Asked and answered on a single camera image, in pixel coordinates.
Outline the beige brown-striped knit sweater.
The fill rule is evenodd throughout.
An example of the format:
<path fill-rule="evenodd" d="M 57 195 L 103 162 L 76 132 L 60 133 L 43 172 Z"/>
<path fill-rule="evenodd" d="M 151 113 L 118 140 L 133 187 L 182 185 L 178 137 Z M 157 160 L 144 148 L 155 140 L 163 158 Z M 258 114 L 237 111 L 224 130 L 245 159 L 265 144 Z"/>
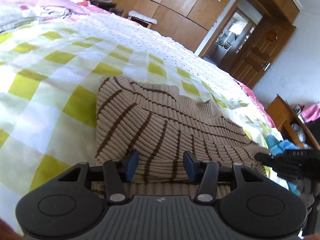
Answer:
<path fill-rule="evenodd" d="M 96 106 L 96 162 L 139 153 L 130 194 L 195 196 L 183 153 L 230 168 L 242 163 L 265 174 L 254 158 L 268 149 L 249 139 L 242 127 L 224 117 L 211 101 L 197 101 L 169 85 L 138 83 L 128 77 L 108 77 L 100 85 Z"/>

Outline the blue towel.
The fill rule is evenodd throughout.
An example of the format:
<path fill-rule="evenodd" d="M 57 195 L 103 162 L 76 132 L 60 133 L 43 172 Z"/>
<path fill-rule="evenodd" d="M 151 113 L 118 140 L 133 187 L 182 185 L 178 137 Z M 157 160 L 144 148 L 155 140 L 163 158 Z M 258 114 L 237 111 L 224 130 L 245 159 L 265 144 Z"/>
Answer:
<path fill-rule="evenodd" d="M 296 146 L 294 143 L 292 143 L 289 140 L 282 140 L 279 141 L 275 136 L 273 135 L 268 135 L 266 138 L 266 143 L 268 145 L 268 148 L 270 150 L 270 154 L 272 156 L 276 156 L 278 154 L 283 153 L 285 150 L 299 150 L 300 148 L 298 146 Z M 274 170 L 271 170 L 271 173 L 269 175 L 269 178 L 276 182 L 277 184 L 279 184 L 280 186 L 290 190 L 291 192 L 293 192 L 296 195 L 300 195 L 300 192 L 297 189 L 297 185 L 293 184 L 287 180 L 284 180 L 280 177 L 277 176 L 276 172 L 274 172 Z"/>

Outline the wooden side cabinet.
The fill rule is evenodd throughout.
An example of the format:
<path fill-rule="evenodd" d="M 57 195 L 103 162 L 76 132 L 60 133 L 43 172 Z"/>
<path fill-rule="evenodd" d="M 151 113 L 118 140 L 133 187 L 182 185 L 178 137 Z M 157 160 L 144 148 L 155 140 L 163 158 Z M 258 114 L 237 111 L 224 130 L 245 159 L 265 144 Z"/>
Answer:
<path fill-rule="evenodd" d="M 306 143 L 319 150 L 319 143 L 303 122 L 298 118 L 295 111 L 279 95 L 269 104 L 266 113 L 272 118 L 275 127 L 285 139 L 291 140 L 296 146 L 304 149 L 292 124 L 298 124 L 306 135 Z"/>

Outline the brown wooden door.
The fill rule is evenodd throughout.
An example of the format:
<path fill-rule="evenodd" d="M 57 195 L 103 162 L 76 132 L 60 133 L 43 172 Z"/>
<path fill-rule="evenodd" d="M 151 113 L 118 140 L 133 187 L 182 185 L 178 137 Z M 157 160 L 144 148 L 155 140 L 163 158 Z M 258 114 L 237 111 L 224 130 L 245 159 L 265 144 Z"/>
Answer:
<path fill-rule="evenodd" d="M 219 67 L 249 88 L 265 75 L 295 32 L 287 20 L 263 17 L 243 46 L 224 57 Z"/>

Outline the yellow white checkered quilt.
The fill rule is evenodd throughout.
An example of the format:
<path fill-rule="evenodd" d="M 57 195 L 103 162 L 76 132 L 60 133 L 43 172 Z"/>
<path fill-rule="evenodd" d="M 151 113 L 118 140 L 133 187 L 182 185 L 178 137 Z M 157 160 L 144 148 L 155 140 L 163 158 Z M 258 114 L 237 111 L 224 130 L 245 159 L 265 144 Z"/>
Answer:
<path fill-rule="evenodd" d="M 169 37 L 88 6 L 1 3 L 1 219 L 15 231 L 18 201 L 81 161 L 94 164 L 95 101 L 105 77 L 175 85 L 216 103 L 266 147 L 281 135 L 240 83 Z"/>

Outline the white cushioned wooden stool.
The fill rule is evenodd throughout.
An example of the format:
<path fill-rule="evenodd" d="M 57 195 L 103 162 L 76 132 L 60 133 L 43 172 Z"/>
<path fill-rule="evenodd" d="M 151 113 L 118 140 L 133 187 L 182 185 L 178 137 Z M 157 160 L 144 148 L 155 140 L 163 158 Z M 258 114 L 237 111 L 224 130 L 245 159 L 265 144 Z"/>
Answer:
<path fill-rule="evenodd" d="M 145 16 L 143 14 L 140 14 L 134 10 L 129 11 L 127 19 L 131 20 L 133 22 L 136 22 L 136 23 L 140 24 L 141 26 L 146 27 L 148 29 L 150 29 L 152 27 L 152 25 L 157 24 L 156 19 L 150 18 L 150 17 Z"/>

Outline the wooden wardrobe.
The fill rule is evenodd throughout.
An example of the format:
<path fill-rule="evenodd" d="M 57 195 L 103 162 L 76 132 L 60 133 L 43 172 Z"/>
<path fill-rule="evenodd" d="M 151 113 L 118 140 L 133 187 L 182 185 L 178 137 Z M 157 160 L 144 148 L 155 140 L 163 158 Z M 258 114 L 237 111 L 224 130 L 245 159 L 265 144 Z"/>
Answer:
<path fill-rule="evenodd" d="M 196 51 L 231 0 L 111 0 L 127 17 L 129 11 L 157 20 L 152 29 Z M 293 22 L 300 9 L 294 0 L 253 0 L 270 16 Z"/>

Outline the dark bedside table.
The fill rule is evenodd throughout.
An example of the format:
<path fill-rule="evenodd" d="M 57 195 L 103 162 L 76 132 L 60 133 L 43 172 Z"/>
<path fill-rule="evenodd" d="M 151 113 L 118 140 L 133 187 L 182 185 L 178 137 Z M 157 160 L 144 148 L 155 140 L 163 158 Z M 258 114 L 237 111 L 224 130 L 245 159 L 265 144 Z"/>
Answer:
<path fill-rule="evenodd" d="M 99 7 L 100 9 L 106 10 L 108 12 L 112 12 L 118 16 L 123 16 L 123 9 L 117 9 L 117 4 L 112 2 L 111 0 L 88 0 L 92 5 Z"/>

